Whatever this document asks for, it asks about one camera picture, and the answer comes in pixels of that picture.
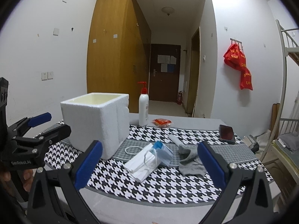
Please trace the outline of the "person left hand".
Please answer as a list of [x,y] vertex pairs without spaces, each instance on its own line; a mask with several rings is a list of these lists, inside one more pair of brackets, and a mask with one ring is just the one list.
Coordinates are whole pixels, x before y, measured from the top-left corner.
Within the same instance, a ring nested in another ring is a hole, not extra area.
[[[1,183],[3,187],[11,194],[14,194],[13,189],[9,186],[9,181],[11,180],[11,174],[9,172],[1,172]],[[33,183],[33,170],[27,169],[23,171],[23,187],[26,192],[30,192]]]

